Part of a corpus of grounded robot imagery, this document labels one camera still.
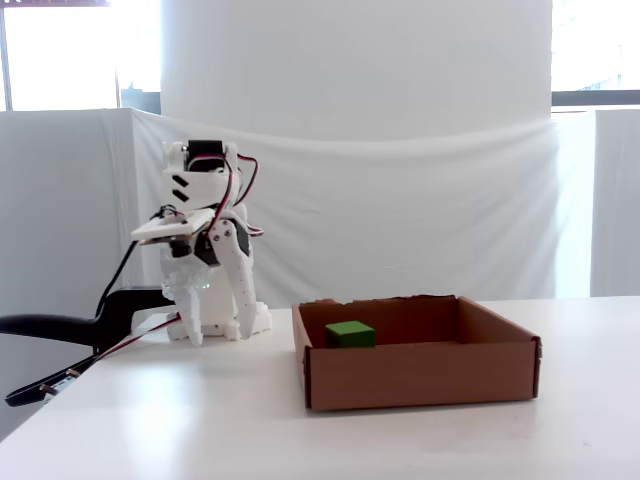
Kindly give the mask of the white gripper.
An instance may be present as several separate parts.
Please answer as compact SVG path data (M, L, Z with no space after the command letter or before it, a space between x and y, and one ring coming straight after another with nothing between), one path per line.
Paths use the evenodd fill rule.
M160 265L163 295L175 296L176 316L180 317L169 326L172 341L189 339L193 346L202 345L198 296L188 290L208 288L210 272L220 265L236 304L239 336L248 339L252 335L257 316L253 257L250 236L241 221L223 218L209 237L170 238L162 248Z

